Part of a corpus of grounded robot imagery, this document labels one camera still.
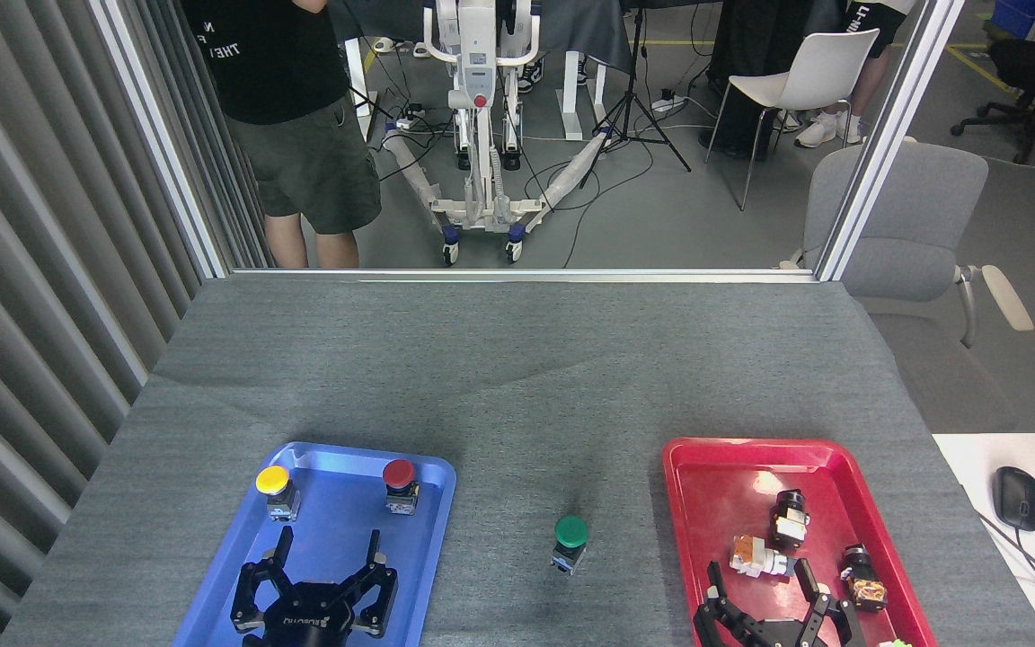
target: red button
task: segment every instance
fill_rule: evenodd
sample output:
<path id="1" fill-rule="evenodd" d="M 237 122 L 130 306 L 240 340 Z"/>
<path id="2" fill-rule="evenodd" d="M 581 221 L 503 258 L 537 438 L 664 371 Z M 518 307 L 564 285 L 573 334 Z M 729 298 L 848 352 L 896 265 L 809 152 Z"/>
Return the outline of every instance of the red button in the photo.
<path id="1" fill-rule="evenodd" d="M 406 459 L 391 460 L 382 470 L 382 480 L 387 487 L 401 489 L 414 482 L 414 464 Z"/>

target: black mouse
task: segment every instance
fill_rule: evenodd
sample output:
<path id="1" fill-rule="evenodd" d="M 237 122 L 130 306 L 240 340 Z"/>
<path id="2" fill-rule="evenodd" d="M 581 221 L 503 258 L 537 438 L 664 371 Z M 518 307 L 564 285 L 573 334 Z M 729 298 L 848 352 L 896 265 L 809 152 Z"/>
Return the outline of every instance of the black mouse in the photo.
<path id="1" fill-rule="evenodd" d="M 1006 524 L 1035 531 L 1035 479 L 1016 467 L 1001 467 L 993 474 L 993 506 Z"/>

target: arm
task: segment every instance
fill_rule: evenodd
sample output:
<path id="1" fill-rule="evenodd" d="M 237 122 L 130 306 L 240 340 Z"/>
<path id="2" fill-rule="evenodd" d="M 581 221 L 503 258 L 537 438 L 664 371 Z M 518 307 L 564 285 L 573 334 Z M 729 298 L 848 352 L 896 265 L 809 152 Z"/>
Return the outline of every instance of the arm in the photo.
<path id="1" fill-rule="evenodd" d="M 325 4 L 328 0 L 291 0 L 292 3 L 298 4 L 299 7 L 307 10 L 312 13 L 321 12 L 325 8 Z"/>

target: blue box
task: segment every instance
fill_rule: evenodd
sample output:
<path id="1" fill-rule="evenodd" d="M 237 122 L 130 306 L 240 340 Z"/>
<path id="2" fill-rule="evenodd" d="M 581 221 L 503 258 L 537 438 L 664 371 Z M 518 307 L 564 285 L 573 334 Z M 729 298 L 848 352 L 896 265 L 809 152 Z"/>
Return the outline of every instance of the blue box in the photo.
<path id="1" fill-rule="evenodd" d="M 1014 37 L 1026 37 L 1035 22 L 1035 0 L 998 0 L 989 22 Z"/>
<path id="2" fill-rule="evenodd" d="M 410 460 L 416 470 L 420 496 L 414 516 L 391 514 L 385 507 L 382 470 L 395 459 Z M 285 525 L 295 532 L 285 568 L 293 583 L 341 582 L 364 564 L 372 529 L 381 531 L 379 550 L 385 553 L 386 566 L 398 571 L 398 593 L 382 639 L 356 630 L 347 644 L 418 646 L 453 500 L 453 468 L 428 455 L 304 442 L 279 446 L 262 464 L 269 466 L 287 467 L 300 488 L 303 502 L 298 521 L 271 521 L 266 496 L 248 489 L 173 647 L 233 647 L 242 643 L 242 636 L 230 622 L 238 572 L 244 562 L 259 561 L 275 547 Z M 373 590 L 366 594 L 357 610 L 373 602 L 375 595 Z M 256 601 L 266 610 L 275 598 L 272 587 L 264 584 Z"/>

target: red tray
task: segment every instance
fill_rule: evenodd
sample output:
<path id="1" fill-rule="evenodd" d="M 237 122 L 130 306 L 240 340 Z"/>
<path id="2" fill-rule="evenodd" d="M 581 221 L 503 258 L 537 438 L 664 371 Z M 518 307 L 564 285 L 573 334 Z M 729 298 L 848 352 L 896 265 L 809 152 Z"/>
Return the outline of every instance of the red tray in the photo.
<path id="1" fill-rule="evenodd" d="M 705 601 L 710 585 L 706 566 L 713 560 L 721 564 L 730 598 L 746 614 L 757 619 L 805 617 L 808 606 L 796 579 L 765 574 L 755 579 L 730 568 L 734 535 L 768 539 L 777 493 L 798 488 L 810 521 L 805 543 L 793 556 L 807 557 L 819 583 L 848 596 L 839 578 L 841 552 L 863 543 L 886 586 L 885 610 L 858 611 L 865 643 L 876 646 L 900 638 L 915 647 L 936 646 L 874 497 L 845 447 L 820 439 L 679 438 L 667 443 L 661 462 L 690 617 Z M 728 644 L 737 644 L 719 624 L 718 629 Z M 829 621 L 822 625 L 821 639 L 830 647 L 841 644 Z"/>

